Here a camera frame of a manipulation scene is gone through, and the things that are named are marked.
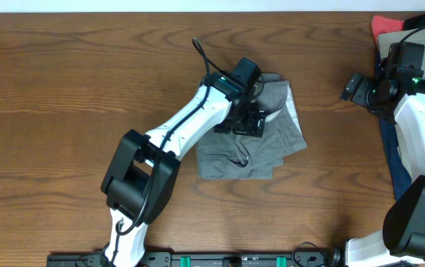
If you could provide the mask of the grey shorts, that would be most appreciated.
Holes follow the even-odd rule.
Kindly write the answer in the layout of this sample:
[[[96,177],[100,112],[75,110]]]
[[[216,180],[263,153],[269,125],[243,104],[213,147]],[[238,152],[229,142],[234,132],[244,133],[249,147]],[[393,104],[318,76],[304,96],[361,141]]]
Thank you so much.
[[[210,130],[196,144],[203,179],[271,179],[283,158],[307,148],[288,80],[264,73],[256,83],[266,115],[260,138]]]

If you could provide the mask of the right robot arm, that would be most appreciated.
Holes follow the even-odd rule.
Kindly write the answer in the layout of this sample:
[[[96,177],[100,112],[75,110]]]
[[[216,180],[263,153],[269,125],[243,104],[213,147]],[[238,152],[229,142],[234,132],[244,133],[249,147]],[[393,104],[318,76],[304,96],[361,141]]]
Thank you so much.
[[[346,243],[345,266],[425,263],[425,79],[408,70],[387,80],[354,73],[341,94],[395,125],[398,156],[412,183],[387,212],[381,230]]]

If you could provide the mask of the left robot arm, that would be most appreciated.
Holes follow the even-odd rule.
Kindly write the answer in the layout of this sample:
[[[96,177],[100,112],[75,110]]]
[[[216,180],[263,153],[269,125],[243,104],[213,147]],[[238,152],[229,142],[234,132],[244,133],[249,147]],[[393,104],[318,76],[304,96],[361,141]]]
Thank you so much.
[[[104,266],[140,262],[148,226],[168,204],[182,158],[208,131],[262,135],[265,118],[254,99],[260,76],[260,71],[214,72],[168,121],[120,139],[101,184],[113,220]]]

